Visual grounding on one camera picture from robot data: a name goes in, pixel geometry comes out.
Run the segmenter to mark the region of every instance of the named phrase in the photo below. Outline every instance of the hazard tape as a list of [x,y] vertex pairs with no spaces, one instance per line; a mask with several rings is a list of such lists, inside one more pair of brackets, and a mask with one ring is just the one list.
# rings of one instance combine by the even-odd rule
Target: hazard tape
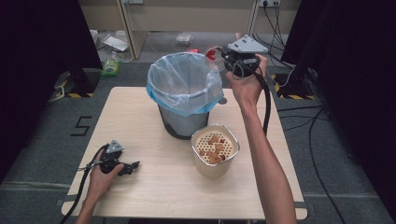
[[[69,78],[70,78],[70,74],[66,77],[66,79],[61,84],[61,86],[64,87],[64,96],[71,97],[71,98],[93,97],[93,92],[71,92],[71,91],[68,91],[68,89],[66,88],[66,85],[71,85],[71,86],[74,85],[74,83],[68,82]],[[58,92],[55,96],[59,97],[60,95],[61,95],[61,93]]]
[[275,91],[276,91],[276,95],[279,98],[283,98],[283,99],[292,99],[292,100],[315,100],[315,96],[312,93],[289,93],[289,92],[285,92],[285,89],[283,89],[282,87],[279,87],[279,85],[277,85],[276,83],[274,83],[275,85]]

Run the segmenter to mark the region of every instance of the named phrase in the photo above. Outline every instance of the table surface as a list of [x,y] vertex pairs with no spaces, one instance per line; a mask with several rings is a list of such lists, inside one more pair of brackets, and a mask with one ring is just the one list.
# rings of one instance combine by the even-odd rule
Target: table surface
[[[118,176],[96,205],[101,217],[161,217],[210,219],[265,219],[257,191],[248,138],[239,106],[230,89],[224,89],[227,104],[217,104],[208,124],[220,123],[237,138],[240,152],[228,172],[210,179],[195,168],[190,140],[172,137],[163,127],[158,106],[146,88],[117,87],[109,94],[79,167],[90,162],[95,152],[112,140],[125,147],[120,161],[140,165],[131,175]],[[262,93],[258,104],[265,113]],[[268,140],[290,182],[296,204],[304,204],[279,116],[272,101]],[[68,196],[78,193],[83,172],[77,172]],[[87,178],[81,200],[72,216],[77,216],[86,196]],[[66,214],[73,202],[64,202]],[[304,206],[296,206],[298,219],[304,219]]]

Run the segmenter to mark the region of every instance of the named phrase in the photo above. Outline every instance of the blue plastic bag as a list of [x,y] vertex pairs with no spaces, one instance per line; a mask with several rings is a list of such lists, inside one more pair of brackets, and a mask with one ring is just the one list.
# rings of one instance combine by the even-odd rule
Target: blue plastic bag
[[218,71],[205,55],[181,52],[161,57],[148,70],[147,92],[158,105],[183,117],[208,113],[224,96]]

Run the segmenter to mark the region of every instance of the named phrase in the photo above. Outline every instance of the wall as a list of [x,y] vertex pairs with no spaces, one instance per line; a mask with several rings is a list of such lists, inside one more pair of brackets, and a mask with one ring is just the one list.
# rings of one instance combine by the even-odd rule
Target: wall
[[124,30],[118,0],[78,0],[91,30]]
[[194,31],[246,33],[255,0],[145,0],[129,5],[134,31]]
[[[301,0],[282,0],[279,6],[279,26],[282,35],[290,33],[294,18],[300,6]],[[274,7],[265,9],[273,25],[276,24],[276,10]],[[264,8],[259,7],[257,18],[254,22],[253,33],[272,34],[274,32],[270,22],[264,13]]]

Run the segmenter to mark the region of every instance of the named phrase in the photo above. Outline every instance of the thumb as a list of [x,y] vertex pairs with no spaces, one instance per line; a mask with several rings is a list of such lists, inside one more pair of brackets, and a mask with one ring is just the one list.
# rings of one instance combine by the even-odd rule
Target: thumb
[[232,72],[227,72],[227,73],[225,74],[225,76],[228,78],[228,80],[233,79],[233,73],[232,73]]
[[114,167],[114,169],[110,172],[111,175],[114,177],[116,176],[123,168],[124,164],[120,163],[118,164],[116,167]]

